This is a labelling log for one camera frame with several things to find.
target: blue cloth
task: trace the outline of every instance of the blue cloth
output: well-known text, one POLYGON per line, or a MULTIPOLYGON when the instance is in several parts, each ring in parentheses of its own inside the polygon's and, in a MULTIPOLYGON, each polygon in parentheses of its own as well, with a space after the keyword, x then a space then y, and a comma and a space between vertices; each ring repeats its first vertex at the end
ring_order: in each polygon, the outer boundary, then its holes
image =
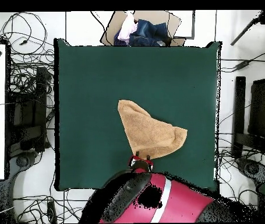
POLYGON ((166 43, 168 40, 167 24, 161 23, 153 25, 147 20, 139 19, 137 24, 137 30, 130 34, 129 45, 130 46, 160 46, 158 41, 166 43))
POLYGON ((125 41, 118 40, 118 36, 121 30, 119 30, 114 37, 114 46, 128 46, 125 41))

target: pink cloth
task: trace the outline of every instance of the pink cloth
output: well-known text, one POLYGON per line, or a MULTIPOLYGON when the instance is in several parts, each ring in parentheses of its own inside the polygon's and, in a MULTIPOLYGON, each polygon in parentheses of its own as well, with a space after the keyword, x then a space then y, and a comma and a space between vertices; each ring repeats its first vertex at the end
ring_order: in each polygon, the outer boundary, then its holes
POLYGON ((135 19, 132 13, 127 12, 127 17, 122 24, 118 40, 122 40, 128 43, 130 34, 134 33, 136 29, 137 29, 137 23, 135 24, 135 19))

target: tan towel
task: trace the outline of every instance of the tan towel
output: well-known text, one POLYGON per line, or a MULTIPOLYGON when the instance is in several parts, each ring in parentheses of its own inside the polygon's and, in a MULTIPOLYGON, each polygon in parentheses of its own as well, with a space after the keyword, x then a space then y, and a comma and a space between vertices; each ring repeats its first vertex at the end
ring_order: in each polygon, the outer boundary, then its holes
POLYGON ((181 148, 187 130, 153 119, 149 113, 130 100, 120 100, 118 111, 131 150, 145 159, 163 157, 181 148))

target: cardboard box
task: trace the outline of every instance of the cardboard box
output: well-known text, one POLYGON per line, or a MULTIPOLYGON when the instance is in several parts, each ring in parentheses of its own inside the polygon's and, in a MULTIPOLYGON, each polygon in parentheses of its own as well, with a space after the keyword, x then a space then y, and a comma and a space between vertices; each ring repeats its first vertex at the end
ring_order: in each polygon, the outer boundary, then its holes
MULTIPOLYGON (((148 20, 153 25, 160 24, 160 23, 168 23, 168 32, 170 33, 171 37, 173 37, 176 33, 177 28, 180 25, 180 18, 174 16, 173 14, 168 14, 168 12, 164 10, 136 10, 133 14, 135 20, 148 20)), ((107 40, 114 45, 114 37, 116 33, 121 29, 124 20, 126 19, 127 15, 123 11, 115 11, 109 21, 106 36, 105 32, 101 37, 100 42, 105 44, 106 46, 110 46, 107 40)), ((185 39, 184 38, 174 38, 171 42, 171 46, 182 46, 184 45, 185 39)))

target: green mat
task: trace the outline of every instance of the green mat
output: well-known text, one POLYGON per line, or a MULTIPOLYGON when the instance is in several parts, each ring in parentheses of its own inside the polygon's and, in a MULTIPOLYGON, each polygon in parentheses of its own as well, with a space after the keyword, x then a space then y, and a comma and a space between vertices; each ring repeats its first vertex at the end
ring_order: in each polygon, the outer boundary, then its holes
POLYGON ((127 169, 132 151, 117 110, 124 99, 188 130, 183 147, 153 160, 154 172, 215 190, 218 47, 71 47, 55 40, 58 188, 100 188, 127 169))

